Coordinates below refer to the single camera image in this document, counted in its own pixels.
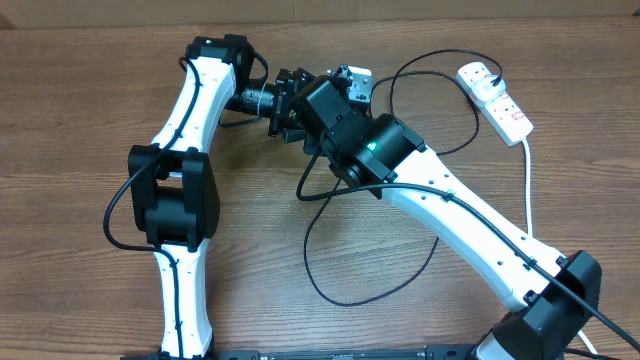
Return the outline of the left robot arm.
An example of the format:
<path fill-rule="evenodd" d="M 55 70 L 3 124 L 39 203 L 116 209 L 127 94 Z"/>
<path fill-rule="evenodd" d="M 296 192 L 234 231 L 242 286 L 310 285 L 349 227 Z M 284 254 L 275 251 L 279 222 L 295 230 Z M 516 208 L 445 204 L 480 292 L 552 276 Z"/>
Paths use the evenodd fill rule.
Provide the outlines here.
<path fill-rule="evenodd" d="M 158 359 L 211 359 L 213 327 L 206 302 L 207 247 L 219 222 L 220 200 L 209 150 L 229 109 L 264 114 L 287 130 L 285 104 L 312 80 L 281 70 L 273 84 L 251 78 L 260 60 L 247 38 L 198 36 L 181 64 L 185 82 L 162 130 L 128 157 L 134 220 L 156 258 L 164 309 Z"/>

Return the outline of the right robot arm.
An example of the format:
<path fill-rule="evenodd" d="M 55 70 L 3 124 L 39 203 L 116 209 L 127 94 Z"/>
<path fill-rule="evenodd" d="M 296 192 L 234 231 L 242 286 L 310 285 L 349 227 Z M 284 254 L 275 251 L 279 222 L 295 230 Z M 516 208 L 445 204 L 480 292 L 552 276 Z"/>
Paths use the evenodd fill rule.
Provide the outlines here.
<path fill-rule="evenodd" d="M 369 191 L 437 235 L 507 308 L 471 351 L 473 359 L 558 359 L 599 303 L 602 270 L 584 251 L 570 256 L 512 224 L 458 180 L 424 139 L 397 117 L 367 116 L 323 75 L 291 101 L 307 132 L 305 151 L 324 156 L 346 183 Z"/>

